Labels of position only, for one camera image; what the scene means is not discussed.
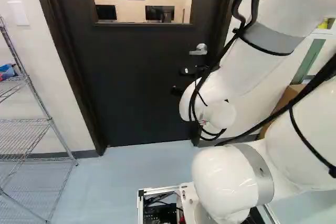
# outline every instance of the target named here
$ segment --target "door frame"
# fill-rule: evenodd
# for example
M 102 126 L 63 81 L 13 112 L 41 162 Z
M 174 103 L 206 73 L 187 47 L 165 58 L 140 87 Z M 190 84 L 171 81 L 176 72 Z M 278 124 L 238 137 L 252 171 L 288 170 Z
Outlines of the door frame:
M 211 61 L 218 52 L 218 49 L 225 41 L 228 26 L 231 20 L 230 5 L 232 0 L 215 0 L 218 5 L 212 18 L 211 32 L 209 35 L 207 59 Z M 78 107 L 82 113 L 88 131 L 91 135 L 98 155 L 103 155 L 107 146 L 100 130 L 97 112 L 90 99 L 74 50 L 73 41 L 70 35 L 69 26 L 60 0 L 40 0 L 45 19 L 47 21 L 51 36 L 54 40 L 59 58 L 64 67 L 72 91 L 74 92 Z

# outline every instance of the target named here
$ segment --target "blue object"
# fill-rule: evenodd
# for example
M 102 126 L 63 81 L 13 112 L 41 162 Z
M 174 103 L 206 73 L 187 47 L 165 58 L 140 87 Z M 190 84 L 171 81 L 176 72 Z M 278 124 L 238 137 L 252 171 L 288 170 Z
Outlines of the blue object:
M 12 64 L 6 64 L 0 67 L 0 81 L 4 81 L 9 77 L 13 77 L 15 75 L 15 71 L 12 67 Z

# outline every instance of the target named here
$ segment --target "white wall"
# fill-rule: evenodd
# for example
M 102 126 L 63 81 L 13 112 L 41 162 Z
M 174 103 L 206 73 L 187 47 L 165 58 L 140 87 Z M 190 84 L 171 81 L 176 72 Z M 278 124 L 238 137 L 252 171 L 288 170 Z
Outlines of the white wall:
M 18 27 L 14 24 L 8 1 L 23 2 L 30 26 Z M 0 0 L 0 15 L 5 18 L 17 52 L 70 149 L 93 150 L 93 142 L 58 57 L 39 0 Z M 12 62 L 11 54 L 0 36 L 0 64 L 9 62 Z M 28 88 L 0 104 L 1 119 L 42 115 Z M 63 151 L 51 130 L 34 150 L 36 153 Z

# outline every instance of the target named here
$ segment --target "floor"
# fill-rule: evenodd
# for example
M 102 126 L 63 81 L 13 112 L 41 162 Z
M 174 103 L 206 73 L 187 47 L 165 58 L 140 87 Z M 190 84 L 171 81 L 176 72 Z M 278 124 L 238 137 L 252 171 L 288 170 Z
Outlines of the floor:
M 52 224 L 136 224 L 138 189 L 190 182 L 199 150 L 190 141 L 177 141 L 109 148 L 103 157 L 81 159 Z M 336 191 L 306 193 L 270 206 L 280 224 L 334 223 Z

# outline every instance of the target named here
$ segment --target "light switch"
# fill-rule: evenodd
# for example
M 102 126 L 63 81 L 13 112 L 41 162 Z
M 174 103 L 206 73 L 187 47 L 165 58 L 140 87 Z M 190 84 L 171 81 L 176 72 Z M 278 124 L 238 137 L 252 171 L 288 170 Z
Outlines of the light switch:
M 25 8 L 21 1 L 7 2 L 13 12 L 15 24 L 17 26 L 29 26 L 29 21 L 25 12 Z

